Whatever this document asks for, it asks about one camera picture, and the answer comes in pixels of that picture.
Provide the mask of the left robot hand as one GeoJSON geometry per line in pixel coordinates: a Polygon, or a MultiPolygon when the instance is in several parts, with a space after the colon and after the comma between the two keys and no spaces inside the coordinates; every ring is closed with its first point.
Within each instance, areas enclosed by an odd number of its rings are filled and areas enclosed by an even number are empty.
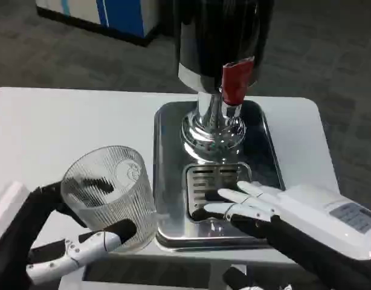
{"type": "Polygon", "coordinates": [[[29,289],[58,279],[104,257],[137,233],[135,223],[123,219],[99,231],[33,248],[54,211],[83,223],[63,201],[59,182],[29,191],[15,181],[0,192],[0,289],[29,289]]]}

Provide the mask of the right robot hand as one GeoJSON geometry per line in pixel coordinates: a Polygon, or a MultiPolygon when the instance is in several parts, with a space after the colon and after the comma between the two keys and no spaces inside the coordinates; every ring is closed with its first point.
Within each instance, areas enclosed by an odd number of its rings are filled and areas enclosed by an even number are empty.
{"type": "Polygon", "coordinates": [[[239,181],[220,188],[221,202],[193,213],[215,218],[267,243],[329,289],[371,289],[371,210],[322,187],[285,190],[239,181]]]}

